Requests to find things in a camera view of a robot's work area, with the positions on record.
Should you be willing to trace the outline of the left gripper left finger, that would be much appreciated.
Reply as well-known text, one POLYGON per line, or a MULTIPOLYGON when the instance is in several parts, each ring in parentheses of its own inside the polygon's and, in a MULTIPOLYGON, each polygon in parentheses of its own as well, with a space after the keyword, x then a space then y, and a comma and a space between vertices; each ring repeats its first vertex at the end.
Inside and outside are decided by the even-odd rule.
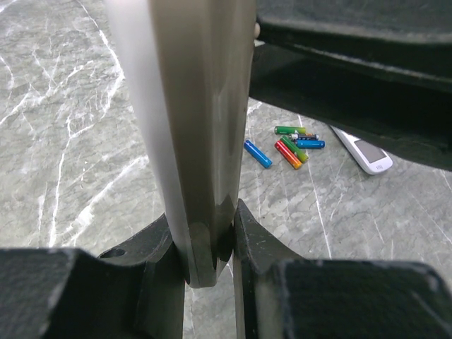
POLYGON ((165 216, 100 256, 1 250, 2 338, 181 338, 185 281, 165 216))

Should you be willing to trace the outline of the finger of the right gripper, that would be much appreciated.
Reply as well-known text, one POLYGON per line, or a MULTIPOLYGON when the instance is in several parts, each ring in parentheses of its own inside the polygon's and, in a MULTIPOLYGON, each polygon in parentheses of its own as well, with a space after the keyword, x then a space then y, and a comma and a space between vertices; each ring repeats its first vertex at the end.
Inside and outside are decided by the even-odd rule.
POLYGON ((451 95, 382 81, 263 44, 250 97, 342 129, 405 160, 451 169, 451 95))
POLYGON ((450 1, 258 1, 260 39, 375 78, 451 91, 450 1))

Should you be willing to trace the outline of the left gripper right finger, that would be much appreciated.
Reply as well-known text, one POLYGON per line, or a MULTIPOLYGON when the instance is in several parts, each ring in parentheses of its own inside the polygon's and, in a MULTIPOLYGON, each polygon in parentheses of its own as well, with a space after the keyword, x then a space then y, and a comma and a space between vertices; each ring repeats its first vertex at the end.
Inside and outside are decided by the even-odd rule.
POLYGON ((309 260, 234 215, 238 338, 450 338, 451 292, 410 261, 309 260))

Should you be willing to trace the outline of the blue battery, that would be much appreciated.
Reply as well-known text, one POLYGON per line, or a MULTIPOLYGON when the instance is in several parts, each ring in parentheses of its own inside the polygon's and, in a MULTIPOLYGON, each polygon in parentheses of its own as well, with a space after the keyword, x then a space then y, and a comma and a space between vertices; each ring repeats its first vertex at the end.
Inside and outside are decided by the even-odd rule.
POLYGON ((248 139, 244 142, 244 149, 264 168, 268 169, 273 164, 270 158, 248 139))

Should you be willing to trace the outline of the beige white remote control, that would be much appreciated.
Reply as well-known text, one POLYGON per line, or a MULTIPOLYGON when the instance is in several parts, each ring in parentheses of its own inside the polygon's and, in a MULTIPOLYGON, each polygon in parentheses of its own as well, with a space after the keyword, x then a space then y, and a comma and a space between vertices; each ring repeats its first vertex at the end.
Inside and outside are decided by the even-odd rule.
POLYGON ((105 6, 186 281, 212 287, 233 247, 256 2, 105 6))

